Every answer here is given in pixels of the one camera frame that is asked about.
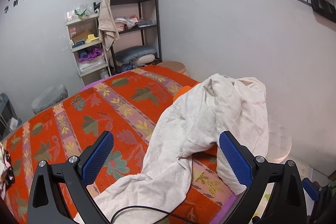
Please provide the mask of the cream white knit sweater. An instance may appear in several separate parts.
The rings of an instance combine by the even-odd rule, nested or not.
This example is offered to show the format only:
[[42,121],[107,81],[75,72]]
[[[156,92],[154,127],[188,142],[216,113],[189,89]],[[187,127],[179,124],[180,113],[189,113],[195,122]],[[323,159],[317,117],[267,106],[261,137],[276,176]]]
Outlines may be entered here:
[[255,156],[268,153],[265,85],[253,77],[215,74],[180,96],[159,117],[142,171],[118,179],[95,198],[116,223],[155,223],[187,196],[192,155],[229,131]]

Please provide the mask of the white plastic shelf rack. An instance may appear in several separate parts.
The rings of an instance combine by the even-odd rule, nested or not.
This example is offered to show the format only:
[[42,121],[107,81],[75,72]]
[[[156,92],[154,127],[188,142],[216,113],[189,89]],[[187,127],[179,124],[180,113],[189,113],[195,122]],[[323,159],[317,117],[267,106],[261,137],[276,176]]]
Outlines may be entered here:
[[[75,61],[77,74],[84,86],[111,76],[106,49],[98,37],[97,13],[70,19],[66,22],[69,44]],[[78,61],[82,51],[101,48],[102,55],[91,61]]]

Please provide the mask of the grey blue pillow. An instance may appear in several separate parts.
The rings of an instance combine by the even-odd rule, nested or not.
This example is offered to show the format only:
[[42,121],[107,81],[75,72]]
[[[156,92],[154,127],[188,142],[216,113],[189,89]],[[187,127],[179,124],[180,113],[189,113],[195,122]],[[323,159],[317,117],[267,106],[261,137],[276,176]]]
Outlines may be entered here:
[[157,51],[151,46],[134,46],[116,53],[115,58],[118,62],[130,64],[140,57],[156,54]]

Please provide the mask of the orange garment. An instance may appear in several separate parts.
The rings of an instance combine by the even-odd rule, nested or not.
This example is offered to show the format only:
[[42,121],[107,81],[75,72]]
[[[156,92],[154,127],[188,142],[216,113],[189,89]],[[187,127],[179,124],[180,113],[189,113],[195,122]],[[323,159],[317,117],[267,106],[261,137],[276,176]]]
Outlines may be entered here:
[[180,88],[175,95],[173,96],[173,101],[175,102],[180,96],[182,96],[183,94],[187,93],[189,90],[191,90],[193,87],[191,86],[184,86],[182,88]]

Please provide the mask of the brown plastic stool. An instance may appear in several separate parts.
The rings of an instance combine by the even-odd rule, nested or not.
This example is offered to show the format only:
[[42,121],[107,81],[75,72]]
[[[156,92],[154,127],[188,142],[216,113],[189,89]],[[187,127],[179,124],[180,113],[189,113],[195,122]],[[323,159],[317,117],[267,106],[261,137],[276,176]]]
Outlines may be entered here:
[[157,64],[157,66],[163,67],[163,68],[169,68],[172,71],[178,72],[185,76],[189,76],[186,66],[183,63],[180,63],[177,61],[164,61],[164,62]]

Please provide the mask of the black metal shelf rack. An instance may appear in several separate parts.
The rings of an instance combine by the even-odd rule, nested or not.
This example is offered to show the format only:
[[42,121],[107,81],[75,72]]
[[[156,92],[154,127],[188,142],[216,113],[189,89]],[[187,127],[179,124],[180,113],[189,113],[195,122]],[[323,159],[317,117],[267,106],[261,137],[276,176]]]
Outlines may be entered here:
[[[154,11],[155,11],[155,20],[144,20],[143,19],[143,9],[142,5],[146,2],[153,2],[154,3]],[[143,46],[146,45],[145,41],[145,30],[154,28],[157,32],[157,54],[154,59],[154,63],[158,64],[162,61],[162,47],[161,47],[161,30],[160,30],[160,22],[159,22],[159,9],[158,9],[158,0],[110,0],[110,8],[116,6],[126,6],[126,5],[137,5],[138,7],[138,16],[136,19],[138,20],[135,24],[131,27],[128,27],[126,24],[122,31],[119,31],[119,35],[129,34],[132,32],[140,32],[141,33],[141,43]],[[94,10],[97,12],[99,17],[99,9],[100,9],[100,2],[93,4]],[[112,64],[114,73],[119,74],[121,73],[121,66],[118,65],[116,58],[115,58],[115,51],[114,51],[114,44],[112,45],[111,49],[108,50],[111,54]]]

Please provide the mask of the beige hanging towel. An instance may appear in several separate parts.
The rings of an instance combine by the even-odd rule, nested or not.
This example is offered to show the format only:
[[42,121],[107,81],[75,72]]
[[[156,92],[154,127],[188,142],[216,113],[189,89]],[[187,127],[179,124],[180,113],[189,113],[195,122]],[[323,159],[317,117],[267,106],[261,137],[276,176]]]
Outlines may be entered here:
[[98,37],[107,51],[110,50],[114,42],[120,38],[113,18],[112,10],[110,8],[110,0],[101,0],[100,2]]

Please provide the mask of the floral pink clothes pile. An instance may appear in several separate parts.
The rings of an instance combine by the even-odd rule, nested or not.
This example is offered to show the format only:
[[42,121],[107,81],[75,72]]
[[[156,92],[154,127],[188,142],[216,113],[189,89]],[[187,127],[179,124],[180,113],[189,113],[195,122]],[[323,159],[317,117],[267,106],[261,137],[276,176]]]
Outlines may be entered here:
[[11,164],[11,157],[8,151],[5,150],[3,144],[1,144],[0,150],[0,194],[1,199],[5,199],[6,191],[15,182],[15,176],[13,167]]

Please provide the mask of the purple towel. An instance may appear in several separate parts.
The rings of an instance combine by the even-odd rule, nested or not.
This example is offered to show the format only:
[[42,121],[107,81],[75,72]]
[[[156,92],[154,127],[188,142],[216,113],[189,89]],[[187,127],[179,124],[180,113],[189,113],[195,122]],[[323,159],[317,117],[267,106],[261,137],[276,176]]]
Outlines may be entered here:
[[101,55],[102,55],[102,49],[101,48],[92,48],[91,51],[82,51],[79,54],[78,61],[80,63],[82,63],[84,61],[91,61],[91,60],[93,60],[96,57],[99,57]]

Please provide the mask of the grey round cushion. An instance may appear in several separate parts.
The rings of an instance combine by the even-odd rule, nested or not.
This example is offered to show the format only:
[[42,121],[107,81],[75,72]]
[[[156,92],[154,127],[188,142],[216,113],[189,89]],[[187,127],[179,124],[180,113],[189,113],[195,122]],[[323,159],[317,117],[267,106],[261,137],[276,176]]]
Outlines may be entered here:
[[68,90],[64,85],[53,85],[46,88],[32,102],[31,109],[38,114],[52,106],[57,105],[68,97]]

